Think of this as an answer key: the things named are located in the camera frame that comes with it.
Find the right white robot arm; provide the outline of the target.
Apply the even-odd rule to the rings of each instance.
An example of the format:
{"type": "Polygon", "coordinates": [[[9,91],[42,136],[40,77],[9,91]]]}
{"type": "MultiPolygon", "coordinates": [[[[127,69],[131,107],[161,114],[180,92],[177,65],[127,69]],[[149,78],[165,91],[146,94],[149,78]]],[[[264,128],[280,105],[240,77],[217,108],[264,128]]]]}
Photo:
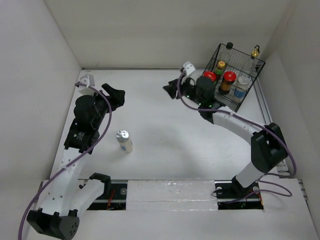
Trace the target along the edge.
{"type": "Polygon", "coordinates": [[[163,89],[172,99],[179,99],[189,109],[197,111],[203,119],[213,125],[225,128],[250,145],[250,162],[231,180],[231,192],[237,198],[243,197],[249,192],[250,187],[269,172],[285,158],[291,156],[280,127],[271,123],[261,125],[246,119],[227,105],[218,101],[199,102],[197,107],[187,104],[184,98],[195,101],[199,84],[210,83],[208,77],[199,77],[195,84],[191,84],[192,78],[181,75],[169,81],[163,89]]]}

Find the black-cap red-label vinegar bottle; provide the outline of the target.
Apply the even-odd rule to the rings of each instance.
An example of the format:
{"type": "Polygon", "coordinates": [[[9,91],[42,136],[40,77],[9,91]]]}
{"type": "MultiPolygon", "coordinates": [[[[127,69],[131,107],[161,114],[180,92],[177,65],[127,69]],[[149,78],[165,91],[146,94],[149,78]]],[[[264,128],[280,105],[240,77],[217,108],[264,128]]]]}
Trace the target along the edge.
{"type": "Polygon", "coordinates": [[[224,62],[225,64],[228,64],[230,62],[232,48],[233,48],[233,43],[228,42],[225,48],[221,52],[220,61],[224,62]]]}

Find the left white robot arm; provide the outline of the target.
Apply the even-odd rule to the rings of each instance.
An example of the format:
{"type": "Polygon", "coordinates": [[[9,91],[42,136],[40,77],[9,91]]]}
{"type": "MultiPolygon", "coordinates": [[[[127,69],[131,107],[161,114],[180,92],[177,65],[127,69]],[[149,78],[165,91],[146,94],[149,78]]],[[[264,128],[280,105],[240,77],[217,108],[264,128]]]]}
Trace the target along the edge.
{"type": "Polygon", "coordinates": [[[124,90],[104,83],[101,90],[90,87],[93,94],[78,97],[73,109],[74,119],[64,142],[60,166],[43,186],[50,187],[38,209],[25,214],[27,222],[39,234],[60,240],[75,237],[80,216],[97,198],[111,198],[110,176],[93,173],[84,186],[78,178],[94,147],[103,139],[106,131],[99,132],[104,117],[125,103],[124,90]]]}

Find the clear glass oil dispenser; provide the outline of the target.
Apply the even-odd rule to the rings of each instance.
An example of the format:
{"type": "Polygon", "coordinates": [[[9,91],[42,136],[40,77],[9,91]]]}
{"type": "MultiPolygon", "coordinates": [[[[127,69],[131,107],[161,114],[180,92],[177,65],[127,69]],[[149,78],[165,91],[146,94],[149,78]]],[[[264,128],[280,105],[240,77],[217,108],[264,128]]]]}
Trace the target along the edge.
{"type": "Polygon", "coordinates": [[[249,75],[253,75],[256,68],[256,60],[259,55],[260,55],[260,46],[256,45],[250,54],[250,59],[247,62],[246,70],[249,75]]]}

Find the yellow-cap green-label sauce bottle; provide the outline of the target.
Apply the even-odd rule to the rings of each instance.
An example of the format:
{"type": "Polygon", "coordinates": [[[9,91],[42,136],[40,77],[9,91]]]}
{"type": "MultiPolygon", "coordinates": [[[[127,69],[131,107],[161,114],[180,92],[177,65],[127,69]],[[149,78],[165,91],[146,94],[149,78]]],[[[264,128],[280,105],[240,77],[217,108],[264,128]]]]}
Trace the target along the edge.
{"type": "Polygon", "coordinates": [[[224,72],[224,69],[225,69],[225,66],[226,66],[226,63],[224,61],[219,61],[217,63],[217,66],[215,67],[213,73],[215,74],[216,76],[216,80],[219,81],[223,72],[224,72]]]}

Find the red-lid chili jar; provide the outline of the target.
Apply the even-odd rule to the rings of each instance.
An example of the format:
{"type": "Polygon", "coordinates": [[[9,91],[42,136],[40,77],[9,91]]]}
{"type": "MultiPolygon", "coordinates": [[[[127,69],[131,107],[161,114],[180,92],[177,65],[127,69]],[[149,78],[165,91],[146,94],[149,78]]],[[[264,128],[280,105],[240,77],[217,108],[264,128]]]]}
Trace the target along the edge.
{"type": "Polygon", "coordinates": [[[226,71],[223,74],[223,78],[218,88],[218,92],[222,95],[227,95],[230,92],[231,86],[234,84],[236,79],[237,75],[233,71],[226,71]]]}
{"type": "Polygon", "coordinates": [[[217,80],[216,74],[212,71],[205,71],[203,76],[209,78],[213,83],[217,80]]]}

